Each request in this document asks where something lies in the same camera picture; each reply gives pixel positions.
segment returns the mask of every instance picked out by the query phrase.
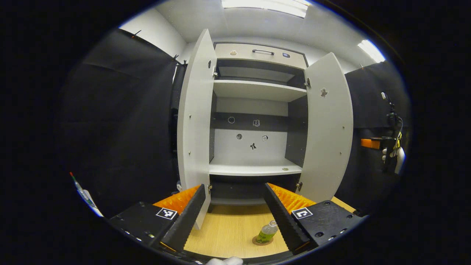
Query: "water bottle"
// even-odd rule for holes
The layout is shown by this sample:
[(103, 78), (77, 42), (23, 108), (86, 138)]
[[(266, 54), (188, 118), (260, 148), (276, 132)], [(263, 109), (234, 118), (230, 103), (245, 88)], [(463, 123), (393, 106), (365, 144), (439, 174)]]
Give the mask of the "water bottle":
[(255, 241), (260, 244), (268, 243), (277, 231), (278, 225), (276, 224), (276, 222), (274, 220), (270, 221), (267, 225), (262, 227), (262, 230), (260, 231)]

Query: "green label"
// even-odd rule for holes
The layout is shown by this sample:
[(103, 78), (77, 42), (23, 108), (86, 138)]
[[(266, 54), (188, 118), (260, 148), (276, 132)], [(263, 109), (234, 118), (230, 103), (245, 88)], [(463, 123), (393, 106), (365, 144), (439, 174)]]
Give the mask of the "green label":
[(259, 235), (257, 236), (257, 241), (260, 244), (267, 243), (270, 241), (270, 239), (275, 235), (276, 233), (273, 234), (265, 234), (264, 232), (260, 231)]

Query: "cabinet door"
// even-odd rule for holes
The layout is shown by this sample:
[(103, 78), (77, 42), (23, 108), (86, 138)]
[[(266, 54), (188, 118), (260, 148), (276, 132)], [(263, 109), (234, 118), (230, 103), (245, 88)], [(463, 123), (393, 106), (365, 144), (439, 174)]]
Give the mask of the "cabinet door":
[(330, 200), (342, 182), (350, 157), (353, 110), (350, 91), (333, 53), (304, 70), (308, 93), (308, 140), (299, 194)]
[[(202, 183), (209, 185), (209, 133), (216, 53), (209, 31), (196, 42), (181, 89), (177, 122), (177, 151), (181, 185), (184, 190)], [(206, 200), (195, 223), (200, 229), (211, 197)]]

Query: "fluorescent light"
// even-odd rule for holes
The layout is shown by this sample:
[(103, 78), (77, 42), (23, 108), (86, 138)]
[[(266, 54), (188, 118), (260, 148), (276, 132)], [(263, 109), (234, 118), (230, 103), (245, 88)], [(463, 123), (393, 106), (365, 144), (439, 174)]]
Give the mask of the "fluorescent light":
[(221, 0), (223, 8), (263, 8), (304, 18), (309, 2), (304, 0)]
[(378, 48), (371, 43), (371, 41), (363, 40), (358, 44), (358, 47), (364, 50), (377, 63), (381, 63), (386, 60)]

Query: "wooden floor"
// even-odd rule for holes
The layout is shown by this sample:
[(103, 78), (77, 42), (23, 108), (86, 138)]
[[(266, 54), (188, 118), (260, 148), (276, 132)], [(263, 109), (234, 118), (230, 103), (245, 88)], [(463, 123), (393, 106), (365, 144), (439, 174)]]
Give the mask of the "wooden floor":
[[(355, 211), (335, 197), (332, 201), (350, 212)], [(267, 205), (214, 206), (213, 211), (206, 214), (201, 230), (193, 228), (184, 249), (223, 258), (261, 257), (288, 251), (280, 231), (269, 245), (252, 243), (252, 238), (271, 220), (274, 218)]]

